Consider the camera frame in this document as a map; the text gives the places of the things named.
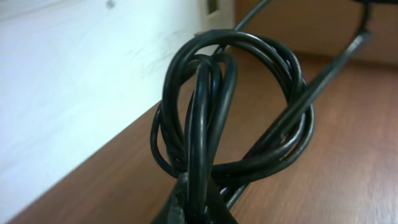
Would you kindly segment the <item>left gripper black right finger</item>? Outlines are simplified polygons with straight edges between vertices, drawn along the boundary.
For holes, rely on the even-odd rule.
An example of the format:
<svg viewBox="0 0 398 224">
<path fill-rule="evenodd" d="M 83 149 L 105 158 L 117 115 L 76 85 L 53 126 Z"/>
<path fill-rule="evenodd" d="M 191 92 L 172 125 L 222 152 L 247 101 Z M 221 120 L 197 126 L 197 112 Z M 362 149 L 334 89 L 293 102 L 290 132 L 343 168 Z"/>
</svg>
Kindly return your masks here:
<svg viewBox="0 0 398 224">
<path fill-rule="evenodd" d="M 208 215 L 212 223 L 238 224 L 221 198 L 218 186 L 213 180 L 209 180 L 207 186 L 206 204 L 208 206 Z"/>
</svg>

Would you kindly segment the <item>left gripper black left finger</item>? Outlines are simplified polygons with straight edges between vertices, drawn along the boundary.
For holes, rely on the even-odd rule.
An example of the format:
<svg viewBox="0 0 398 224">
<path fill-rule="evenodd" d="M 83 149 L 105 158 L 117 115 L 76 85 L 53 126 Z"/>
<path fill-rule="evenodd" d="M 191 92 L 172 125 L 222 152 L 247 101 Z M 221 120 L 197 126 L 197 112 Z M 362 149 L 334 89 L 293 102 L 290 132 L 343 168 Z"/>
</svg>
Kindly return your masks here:
<svg viewBox="0 0 398 224">
<path fill-rule="evenodd" d="M 151 224 L 186 224 L 187 174 L 181 174 L 158 215 Z"/>
</svg>

